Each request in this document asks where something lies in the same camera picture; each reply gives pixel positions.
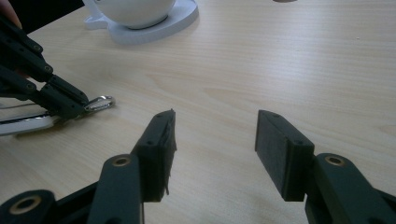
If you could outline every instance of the wooden table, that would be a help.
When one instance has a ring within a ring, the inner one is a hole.
[[[306,223],[254,151],[259,109],[352,160],[396,195],[394,1],[197,0],[199,19],[165,39],[113,43],[82,8],[30,34],[63,77],[117,107],[37,133],[0,138],[0,202],[29,189],[58,199],[128,153],[152,116],[173,108],[170,196],[146,203],[147,223]]]

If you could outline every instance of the screw hole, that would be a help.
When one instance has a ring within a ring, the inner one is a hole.
[[[32,84],[30,84],[30,83],[26,85],[26,89],[28,89],[28,90],[32,90],[34,88],[35,87]]]
[[[114,166],[124,166],[124,165],[129,164],[129,162],[131,162],[131,160],[130,160],[129,158],[127,158],[127,157],[120,157],[120,158],[116,158],[116,159],[113,161],[113,165],[114,165]]]
[[[331,165],[336,165],[336,166],[344,166],[345,162],[343,159],[334,157],[334,156],[328,156],[325,158],[326,162],[328,162]]]
[[[40,203],[41,203],[40,196],[38,195],[29,196],[14,203],[9,208],[9,213],[12,215],[24,214],[36,208]]]

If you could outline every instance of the black plastic part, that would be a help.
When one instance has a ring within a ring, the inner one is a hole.
[[[14,23],[9,21],[6,17],[4,17],[1,14],[0,14],[0,30],[4,30],[8,34],[11,34],[12,38],[18,39],[30,51],[41,56],[41,52],[43,52],[43,48],[39,44],[37,44],[34,40],[29,38],[23,30],[18,28]]]
[[[175,111],[157,114],[137,141],[132,154],[139,158],[143,201],[160,202],[168,181],[175,151]]]
[[[154,116],[131,154],[109,159],[98,182],[58,202],[47,190],[11,198],[0,206],[0,224],[144,223],[143,202],[159,202],[167,189],[177,149],[175,121],[174,110]],[[40,206],[12,216],[9,207],[32,194],[43,199]]]
[[[302,202],[314,144],[278,114],[260,110],[255,149],[287,202]]]
[[[83,224],[91,210],[97,182],[80,189],[57,202],[58,224]]]
[[[55,223],[56,202],[48,190],[31,190],[19,194],[0,207],[0,224]]]
[[[313,174],[333,223],[396,223],[396,214],[348,159],[319,154]]]
[[[136,155],[107,160],[97,183],[88,224],[143,223],[143,203]]]
[[[41,55],[43,48],[23,30],[0,15],[0,97],[31,100],[51,115],[75,119],[84,114],[88,97],[79,89],[52,74]],[[23,72],[38,82],[47,82],[38,91],[35,83],[17,74]]]

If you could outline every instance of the coffee cup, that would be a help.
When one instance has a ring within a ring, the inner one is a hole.
[[[93,0],[112,21],[143,29],[166,19],[176,0]]]

